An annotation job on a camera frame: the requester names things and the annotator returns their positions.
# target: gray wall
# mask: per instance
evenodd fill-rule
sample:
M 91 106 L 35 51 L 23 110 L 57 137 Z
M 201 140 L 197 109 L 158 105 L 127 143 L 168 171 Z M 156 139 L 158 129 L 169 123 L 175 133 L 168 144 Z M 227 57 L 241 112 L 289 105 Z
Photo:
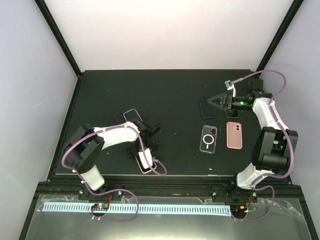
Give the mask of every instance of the gray wall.
M 320 1 L 304 1 L 277 47 L 267 69 L 287 77 L 287 88 L 276 99 L 277 110 L 299 134 L 292 178 L 301 185 L 313 222 L 320 233 Z M 272 73 L 262 75 L 265 89 L 275 93 L 283 84 Z
M 0 239 L 18 239 L 46 175 L 76 83 L 33 0 L 0 10 Z

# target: pink phone case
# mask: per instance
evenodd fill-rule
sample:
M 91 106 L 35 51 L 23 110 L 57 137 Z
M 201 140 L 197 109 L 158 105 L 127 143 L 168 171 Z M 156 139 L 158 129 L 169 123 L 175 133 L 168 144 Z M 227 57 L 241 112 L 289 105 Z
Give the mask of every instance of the pink phone case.
M 230 149 L 242 149 L 242 126 L 238 122 L 226 124 L 226 146 Z

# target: clear phone case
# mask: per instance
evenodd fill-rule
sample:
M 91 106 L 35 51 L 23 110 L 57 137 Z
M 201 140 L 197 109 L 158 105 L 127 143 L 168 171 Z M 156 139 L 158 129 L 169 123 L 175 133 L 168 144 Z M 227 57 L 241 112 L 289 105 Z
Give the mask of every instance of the clear phone case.
M 213 154 L 216 150 L 217 131 L 215 126 L 204 125 L 202 128 L 200 151 Z

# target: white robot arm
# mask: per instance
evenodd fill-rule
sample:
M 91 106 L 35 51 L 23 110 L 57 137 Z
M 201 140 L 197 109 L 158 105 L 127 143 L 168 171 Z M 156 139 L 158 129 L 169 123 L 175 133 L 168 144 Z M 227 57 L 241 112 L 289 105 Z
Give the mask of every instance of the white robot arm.
M 137 121 L 136 123 L 127 121 L 120 125 L 93 128 L 84 124 L 67 141 L 64 152 L 88 134 L 94 132 L 97 134 L 73 149 L 65 159 L 66 165 L 75 169 L 89 187 L 96 191 L 105 183 L 96 166 L 96 159 L 102 150 L 120 143 L 136 142 L 136 144 L 130 147 L 130 151 L 128 151 L 130 152 L 130 157 L 139 158 L 143 167 L 148 168 L 153 165 L 151 151 L 156 150 L 156 145 L 154 142 L 149 144 L 147 138 L 154 135 L 159 129 L 158 124 L 150 126 L 141 121 Z M 137 140 L 138 135 L 143 141 L 144 154 L 140 142 Z

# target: black metal frame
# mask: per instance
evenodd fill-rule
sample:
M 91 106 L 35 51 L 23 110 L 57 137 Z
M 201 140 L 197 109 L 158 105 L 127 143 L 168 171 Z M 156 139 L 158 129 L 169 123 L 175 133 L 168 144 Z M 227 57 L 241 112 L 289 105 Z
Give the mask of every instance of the black metal frame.
M 58 25 L 56 24 L 56 21 L 54 20 L 54 17 L 51 15 L 49 8 L 44 0 L 34 0 L 37 4 L 38 8 L 40 9 L 46 23 L 50 27 L 53 35 L 55 36 L 55 39 L 59 43 L 65 57 L 69 61 L 71 67 L 73 68 L 73 71 L 77 77 L 81 76 L 81 70 L 78 67 L 78 64 L 76 63 L 76 60 L 74 59 L 74 56 L 72 55 L 64 37 L 62 36 L 62 33 L 60 32 Z
M 211 198 L 211 188 L 214 185 L 221 185 L 225 182 L 221 181 L 155 181 L 155 182 L 141 182 L 141 181 L 118 181 L 113 180 L 109 182 L 112 187 L 122 186 L 132 192 L 135 192 L 137 196 L 157 196 L 157 197 L 169 197 L 169 196 L 192 196 L 200 199 Z M 299 199 L 304 218 L 307 223 L 308 230 L 311 235 L 311 239 L 318 240 L 316 228 L 312 222 L 310 211 L 308 209 L 302 189 L 298 185 L 283 185 L 273 184 L 277 198 L 293 198 Z M 83 185 L 79 180 L 54 180 L 50 182 L 39 182 L 35 194 L 33 196 L 29 211 L 27 213 L 20 240 L 24 240 L 27 236 L 28 229 L 31 224 L 31 220 L 37 205 L 37 201 L 40 195 L 75 195 L 79 196 L 79 191 L 83 189 Z M 259 192 L 259 197 L 270 198 L 270 191 Z M 98 202 L 94 199 L 88 199 L 89 201 Z
M 79 191 L 83 189 L 83 185 L 80 184 L 79 178 L 73 175 L 56 175 L 55 167 L 59 162 L 59 154 L 62 151 L 63 142 L 66 137 L 66 132 L 69 126 L 69 122 L 73 113 L 77 96 L 80 90 L 82 82 L 82 73 L 79 69 L 76 60 L 74 59 L 66 41 L 63 38 L 53 16 L 51 15 L 44 0 L 34 0 L 38 5 L 43 17 L 48 23 L 53 35 L 59 43 L 63 53 L 68 59 L 78 79 L 75 85 L 75 89 L 72 95 L 72 99 L 67 111 L 67 115 L 61 130 L 61 134 L 58 140 L 58 144 L 54 153 L 54 157 L 50 166 L 49 174 L 47 176 L 47 182 L 39 182 L 34 197 L 32 199 L 28 214 L 26 216 L 25 223 L 22 228 L 20 240 L 26 238 L 28 229 L 33 217 L 33 213 L 39 198 L 39 195 L 79 195 Z M 265 52 L 257 71 L 263 70 L 274 53 L 276 47 L 281 41 L 283 35 L 288 29 L 294 16 L 296 15 L 299 7 L 302 5 L 303 0 L 294 0 L 287 14 L 285 15 L 280 27 L 278 28 L 274 38 L 272 39 L 270 46 Z M 148 178 L 144 177 L 121 177 L 118 176 L 105 176 L 105 181 L 112 188 L 121 186 L 136 193 L 138 196 L 192 196 L 198 198 L 210 198 L 212 196 L 212 187 L 216 185 L 225 185 L 230 182 L 232 177 L 212 177 L 210 179 L 203 177 L 166 177 L 165 179 Z M 317 240 L 318 235 L 313 224 L 305 197 L 300 186 L 292 185 L 291 178 L 283 180 L 266 179 L 263 181 L 264 185 L 272 184 L 275 188 L 278 198 L 298 198 L 302 211 L 307 222 L 307 226 L 313 240 Z M 259 192 L 259 197 L 269 198 L 270 193 L 268 191 Z
M 40 9 L 44 19 L 48 23 L 48 26 L 50 27 L 53 35 L 55 36 L 57 42 L 59 43 L 64 55 L 66 56 L 71 67 L 73 68 L 75 75 L 77 75 L 77 77 L 80 77 L 82 75 L 82 72 L 81 72 L 80 68 L 78 67 L 78 64 L 77 64 L 76 60 L 74 59 L 62 33 L 60 32 L 54 17 L 51 15 L 50 10 L 49 10 L 48 6 L 46 5 L 45 0 L 34 0 L 34 1 L 36 2 L 38 8 Z M 303 2 L 304 2 L 304 0 L 293 0 L 288 12 L 286 13 L 286 15 L 284 16 L 284 18 L 282 20 L 282 23 L 280 24 L 278 30 L 276 31 L 269 47 L 267 48 L 266 52 L 264 53 L 264 56 L 263 56 L 261 62 L 259 63 L 256 71 L 263 70 L 266 67 L 267 63 L 269 62 L 270 58 L 272 57 L 274 51 L 276 50 L 278 44 L 280 43 L 282 37 L 286 33 L 289 25 L 291 24 L 292 20 L 294 19 L 296 13 L 298 12 L 298 10 Z
M 290 26 L 292 20 L 294 19 L 296 13 L 298 12 L 298 10 L 303 2 L 304 2 L 304 0 L 293 0 L 288 12 L 284 16 L 282 23 L 280 24 L 278 30 L 276 31 L 269 47 L 267 48 L 261 62 L 259 63 L 259 66 L 257 67 L 256 71 L 261 71 L 261 70 L 265 69 L 270 58 L 274 54 L 278 44 L 280 43 L 282 37 L 285 35 L 288 27 Z

